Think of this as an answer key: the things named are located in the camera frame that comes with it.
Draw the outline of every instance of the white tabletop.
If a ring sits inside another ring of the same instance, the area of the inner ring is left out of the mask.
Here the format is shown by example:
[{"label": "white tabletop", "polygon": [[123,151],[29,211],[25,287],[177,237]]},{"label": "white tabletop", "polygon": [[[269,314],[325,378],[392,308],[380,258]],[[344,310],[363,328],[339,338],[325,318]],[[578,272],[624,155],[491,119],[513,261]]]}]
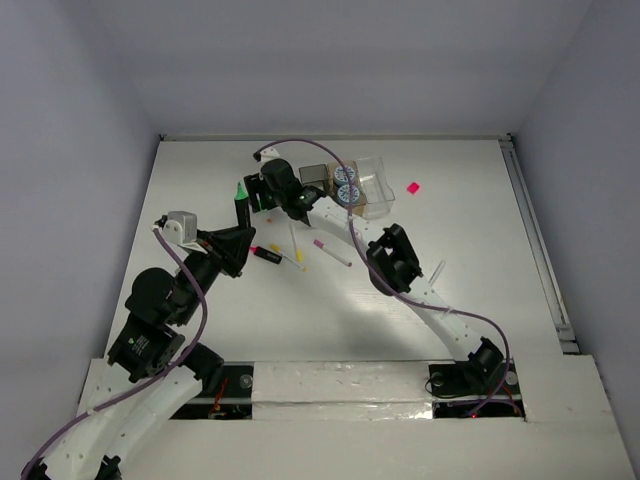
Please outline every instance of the white tabletop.
[{"label": "white tabletop", "polygon": [[[198,215],[200,229],[235,224],[236,183],[259,170],[259,142],[161,143],[140,215],[109,337],[127,317],[124,301],[145,268],[175,265],[149,227],[170,210]],[[436,291],[455,308],[502,325],[516,358],[561,355],[540,279],[496,141],[334,141],[345,159],[381,156],[396,194],[379,222],[402,225],[429,275],[447,261]],[[299,166],[327,162],[314,147],[287,144],[280,154]],[[416,181],[416,195],[406,191]],[[291,247],[288,220],[273,211],[253,216],[254,243]],[[439,339],[397,301],[379,294],[356,253],[324,232],[298,226],[308,272],[251,256],[239,279],[219,277],[207,299],[211,318],[203,343],[227,361],[420,360],[450,358]],[[323,240],[354,262],[346,268],[312,245]],[[182,329],[195,332],[199,313]],[[472,323],[494,342],[492,329]]]},{"label": "white tabletop", "polygon": [[[280,410],[263,413],[261,420],[170,421],[131,463],[125,478],[632,479],[593,360],[562,355],[498,143],[326,144],[344,159],[382,156],[396,202],[380,222],[405,227],[427,275],[440,260],[447,261],[435,286],[446,301],[489,316],[504,328],[518,368],[527,422],[309,421],[304,412],[295,417],[300,411],[288,416],[284,410],[285,421]],[[175,269],[150,225],[170,210],[196,213],[201,229],[234,225],[236,183],[258,171],[251,154],[261,145],[161,143],[109,345],[127,317],[124,301],[136,275],[153,266]],[[282,145],[278,150],[296,170],[328,161],[310,146]],[[412,196],[405,189],[413,181],[421,189]],[[290,248],[287,219],[278,212],[272,217],[270,224],[264,214],[253,217],[255,244],[275,242]],[[292,399],[350,398],[342,384],[336,387],[340,391],[329,391],[334,382],[325,364],[269,362],[450,358],[419,319],[370,285],[353,250],[302,226],[298,237],[308,272],[250,257],[241,278],[221,277],[207,295],[211,315],[202,341],[227,361],[260,361],[256,398],[275,402],[276,407]],[[312,246],[314,238],[350,258],[354,266],[346,268],[328,258]],[[196,313],[182,331],[193,334],[198,322]],[[472,325],[501,346],[490,328]],[[366,385],[366,395],[373,395],[367,399],[420,402],[419,382],[412,379],[421,365],[408,362],[390,368],[395,381],[374,378]],[[299,377],[295,382],[292,371]],[[363,395],[362,384],[354,383],[357,395]],[[395,385],[393,392],[390,385]],[[405,385],[402,398],[396,398],[398,385]],[[380,388],[380,395],[371,393],[372,388]]]}]

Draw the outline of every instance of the small pink block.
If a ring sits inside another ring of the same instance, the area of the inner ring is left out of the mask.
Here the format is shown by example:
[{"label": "small pink block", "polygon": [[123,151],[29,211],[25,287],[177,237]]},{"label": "small pink block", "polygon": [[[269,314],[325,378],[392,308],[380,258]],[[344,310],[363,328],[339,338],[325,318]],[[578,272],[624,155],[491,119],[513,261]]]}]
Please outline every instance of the small pink block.
[{"label": "small pink block", "polygon": [[407,192],[409,192],[411,195],[415,195],[418,190],[420,190],[420,184],[416,182],[411,182],[411,185],[407,187]]}]

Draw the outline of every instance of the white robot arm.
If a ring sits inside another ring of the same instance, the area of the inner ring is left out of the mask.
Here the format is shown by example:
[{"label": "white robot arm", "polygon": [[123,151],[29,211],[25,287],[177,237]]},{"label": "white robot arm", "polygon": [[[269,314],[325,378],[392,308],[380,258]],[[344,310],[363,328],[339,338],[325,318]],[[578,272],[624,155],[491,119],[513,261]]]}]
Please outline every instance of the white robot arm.
[{"label": "white robot arm", "polygon": [[[291,218],[353,245],[347,211],[319,190],[303,187],[286,161],[270,160],[263,165],[261,175],[245,178],[245,184],[254,211],[265,205],[279,206]],[[260,190],[260,201],[256,189]],[[242,208],[238,204],[236,211],[239,226],[217,232],[197,230],[195,215],[187,212],[171,212],[158,222],[162,231],[167,224],[172,226],[166,239],[191,252],[185,267],[205,293],[219,273],[239,276],[246,262],[255,229],[247,218],[240,218]],[[382,228],[360,217],[353,217],[351,222],[359,251],[366,251],[368,263],[386,284],[402,292],[409,308],[442,340],[469,386],[478,394],[486,394],[505,356],[470,328],[422,277],[418,259],[401,227]],[[382,293],[389,294],[375,278],[372,281]],[[35,458],[23,472],[23,480],[117,480],[129,460],[178,408],[218,386],[224,362],[200,344],[183,363],[162,374],[184,341],[169,326],[186,324],[199,303],[183,272],[172,277],[152,268],[136,278],[125,303],[131,314],[109,350],[109,365],[90,393],[88,410],[83,414],[86,419],[61,436],[47,455]],[[146,378],[151,378],[153,385],[109,408],[92,410]]]}]

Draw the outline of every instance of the white wall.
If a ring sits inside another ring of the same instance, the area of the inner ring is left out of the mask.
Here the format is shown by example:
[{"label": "white wall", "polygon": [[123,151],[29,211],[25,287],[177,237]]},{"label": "white wall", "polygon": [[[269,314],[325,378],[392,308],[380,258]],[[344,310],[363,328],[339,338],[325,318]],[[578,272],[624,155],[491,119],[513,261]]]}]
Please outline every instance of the white wall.
[{"label": "white wall", "polygon": [[516,137],[571,323],[598,362],[636,472],[639,52],[640,2],[596,0]]},{"label": "white wall", "polygon": [[103,352],[157,136],[83,0],[0,1],[0,477]]},{"label": "white wall", "polygon": [[92,3],[163,133],[504,133],[590,1]]}]

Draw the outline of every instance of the yellow marker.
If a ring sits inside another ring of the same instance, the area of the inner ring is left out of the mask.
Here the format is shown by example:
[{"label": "yellow marker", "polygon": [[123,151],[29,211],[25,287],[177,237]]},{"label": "yellow marker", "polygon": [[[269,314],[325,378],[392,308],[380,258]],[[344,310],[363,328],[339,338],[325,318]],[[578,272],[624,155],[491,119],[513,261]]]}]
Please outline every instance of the yellow marker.
[{"label": "yellow marker", "polygon": [[289,255],[284,253],[282,251],[282,249],[278,245],[276,245],[275,243],[272,243],[271,245],[269,245],[269,248],[271,250],[273,250],[274,252],[276,252],[278,255],[282,255],[282,258],[284,258],[285,260],[288,260],[289,262],[293,263],[296,267],[298,267],[303,272],[307,271],[307,267],[305,267],[304,265],[299,264],[293,258],[291,258]]},{"label": "yellow marker", "polygon": [[291,231],[291,242],[293,243],[293,251],[296,253],[296,260],[302,263],[302,251],[298,248],[298,239],[292,221],[289,222],[289,230]]}]

